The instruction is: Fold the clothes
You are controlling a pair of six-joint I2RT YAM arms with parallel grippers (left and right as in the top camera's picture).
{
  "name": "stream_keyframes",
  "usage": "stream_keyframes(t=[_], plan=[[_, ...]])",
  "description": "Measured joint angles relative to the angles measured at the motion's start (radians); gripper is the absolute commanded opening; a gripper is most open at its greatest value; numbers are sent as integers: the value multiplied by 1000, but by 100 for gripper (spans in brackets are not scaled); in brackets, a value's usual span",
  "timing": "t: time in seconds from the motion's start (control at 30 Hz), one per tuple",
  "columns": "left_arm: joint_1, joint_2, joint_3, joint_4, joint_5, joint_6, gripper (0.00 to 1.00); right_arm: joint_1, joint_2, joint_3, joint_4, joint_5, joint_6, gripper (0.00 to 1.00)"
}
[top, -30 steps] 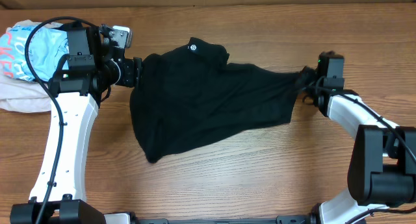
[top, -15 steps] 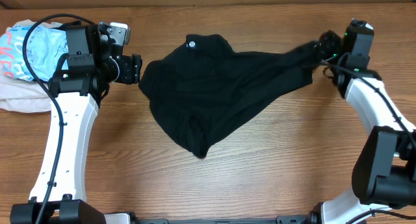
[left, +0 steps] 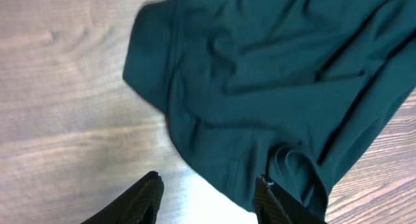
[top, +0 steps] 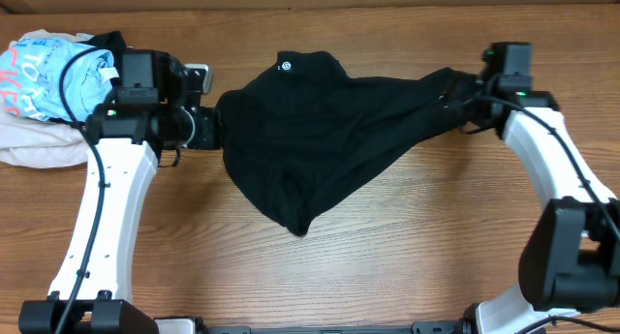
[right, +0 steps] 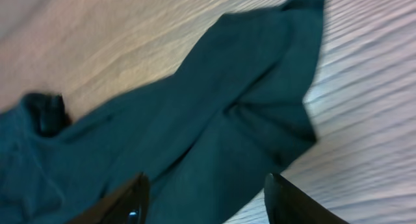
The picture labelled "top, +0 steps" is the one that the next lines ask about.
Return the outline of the black polo shirt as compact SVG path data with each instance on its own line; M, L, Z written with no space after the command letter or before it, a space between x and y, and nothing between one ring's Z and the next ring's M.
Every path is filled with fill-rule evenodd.
M476 79L451 68L352 78L325 51L281 51L216 105L226 169L261 213L303 236L412 147L463 125L447 96L474 94Z

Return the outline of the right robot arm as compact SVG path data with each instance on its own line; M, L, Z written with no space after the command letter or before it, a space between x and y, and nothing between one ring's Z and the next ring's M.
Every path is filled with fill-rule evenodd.
M549 324L618 307L618 197L580 155L553 96L534 90L531 45L493 43L481 59L480 74L461 74L442 100L513 151L542 215L521 254L517 283L472 305L455 331L542 333Z

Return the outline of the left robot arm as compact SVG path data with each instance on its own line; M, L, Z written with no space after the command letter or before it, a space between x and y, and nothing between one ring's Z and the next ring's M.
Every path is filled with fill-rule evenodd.
M199 317L154 319L132 303L140 215L166 150L219 149L218 113L201 104L212 72L160 51L126 49L120 82L80 132L89 147L72 240L46 299L23 303L22 333L185 333Z

